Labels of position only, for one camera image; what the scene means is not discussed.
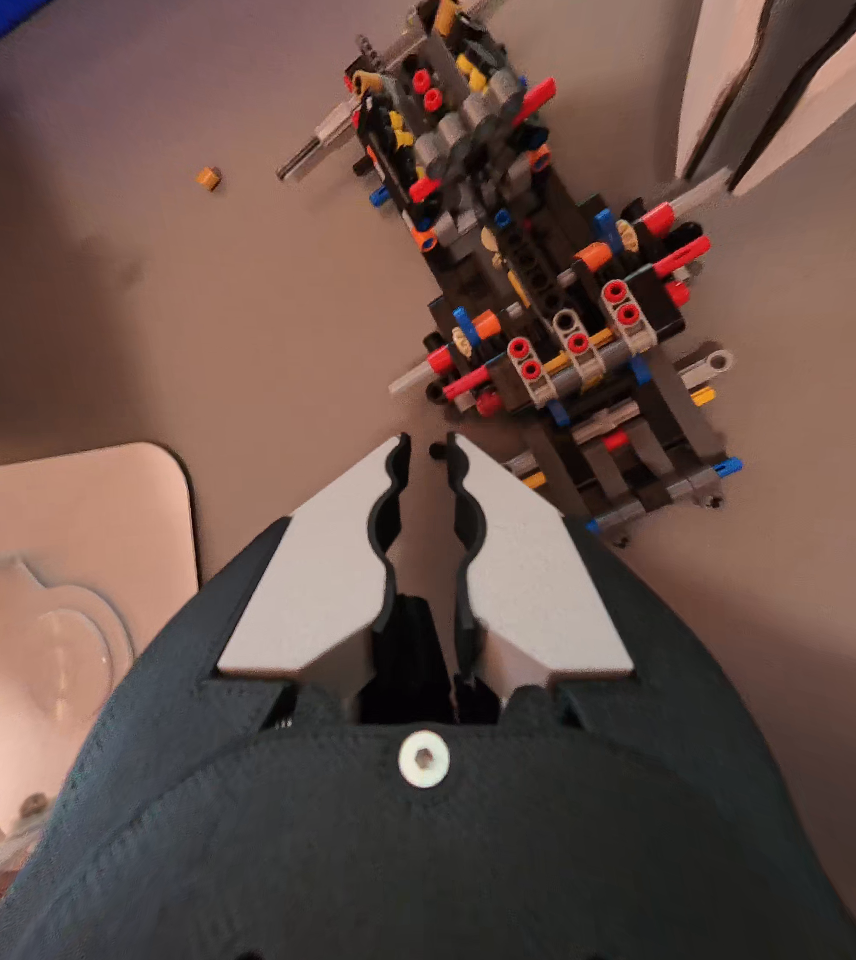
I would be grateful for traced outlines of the lego technic car chassis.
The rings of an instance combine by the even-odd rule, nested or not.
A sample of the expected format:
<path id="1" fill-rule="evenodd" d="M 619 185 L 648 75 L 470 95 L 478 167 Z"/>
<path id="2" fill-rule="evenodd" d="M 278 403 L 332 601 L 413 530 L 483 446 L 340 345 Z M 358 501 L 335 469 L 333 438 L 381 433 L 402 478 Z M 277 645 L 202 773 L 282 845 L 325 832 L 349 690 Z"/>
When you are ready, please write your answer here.
<path id="1" fill-rule="evenodd" d="M 543 119 L 556 81 L 528 78 L 493 35 L 500 5 L 414 2 L 391 44 L 359 34 L 347 99 L 276 174 L 357 141 L 370 203 L 397 212 L 438 288 L 424 359 L 389 391 L 514 420 L 525 447 L 504 469 L 624 547 L 667 507 L 721 509 L 744 467 L 705 414 L 731 352 L 666 352 L 711 248 L 689 218 L 700 191 L 621 212 L 573 198 Z"/>

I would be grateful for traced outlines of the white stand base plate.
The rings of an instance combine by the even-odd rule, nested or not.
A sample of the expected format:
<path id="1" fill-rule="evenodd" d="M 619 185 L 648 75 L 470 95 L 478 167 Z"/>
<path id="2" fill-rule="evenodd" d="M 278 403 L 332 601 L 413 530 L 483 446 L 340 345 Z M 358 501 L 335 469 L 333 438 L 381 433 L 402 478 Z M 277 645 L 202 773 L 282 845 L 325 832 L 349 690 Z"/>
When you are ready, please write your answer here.
<path id="1" fill-rule="evenodd" d="M 190 485 L 144 441 L 0 465 L 0 830 L 52 801 L 198 589 Z"/>

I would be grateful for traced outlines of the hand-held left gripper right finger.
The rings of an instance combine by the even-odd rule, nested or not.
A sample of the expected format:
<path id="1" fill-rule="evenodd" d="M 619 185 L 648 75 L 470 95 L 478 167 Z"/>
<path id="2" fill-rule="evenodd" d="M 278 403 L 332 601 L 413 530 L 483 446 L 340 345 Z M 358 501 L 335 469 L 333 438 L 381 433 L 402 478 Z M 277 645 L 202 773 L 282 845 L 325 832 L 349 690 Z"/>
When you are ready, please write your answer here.
<path id="1" fill-rule="evenodd" d="M 469 438 L 445 440 L 454 532 L 455 705 L 495 724 L 522 689 L 617 682 L 635 664 L 563 514 Z"/>

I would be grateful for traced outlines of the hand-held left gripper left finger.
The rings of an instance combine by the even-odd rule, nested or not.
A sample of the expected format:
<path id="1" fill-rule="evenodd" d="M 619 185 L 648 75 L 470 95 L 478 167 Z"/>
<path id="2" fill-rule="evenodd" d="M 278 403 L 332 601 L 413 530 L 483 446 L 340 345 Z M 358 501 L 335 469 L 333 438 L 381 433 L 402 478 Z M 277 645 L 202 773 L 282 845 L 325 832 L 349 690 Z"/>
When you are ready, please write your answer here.
<path id="1" fill-rule="evenodd" d="M 398 588 L 411 439 L 390 436 L 294 510 L 219 657 L 230 680 L 324 690 L 354 721 Z"/>

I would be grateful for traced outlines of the white and grey furniture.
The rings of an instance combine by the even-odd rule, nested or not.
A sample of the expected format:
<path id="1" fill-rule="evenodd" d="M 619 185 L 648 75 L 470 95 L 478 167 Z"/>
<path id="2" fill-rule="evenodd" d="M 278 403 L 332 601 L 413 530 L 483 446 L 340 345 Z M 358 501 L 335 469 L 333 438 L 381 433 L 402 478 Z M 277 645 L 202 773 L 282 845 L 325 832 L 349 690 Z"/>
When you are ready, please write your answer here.
<path id="1" fill-rule="evenodd" d="M 705 1 L 675 174 L 739 197 L 856 105 L 856 1 Z"/>

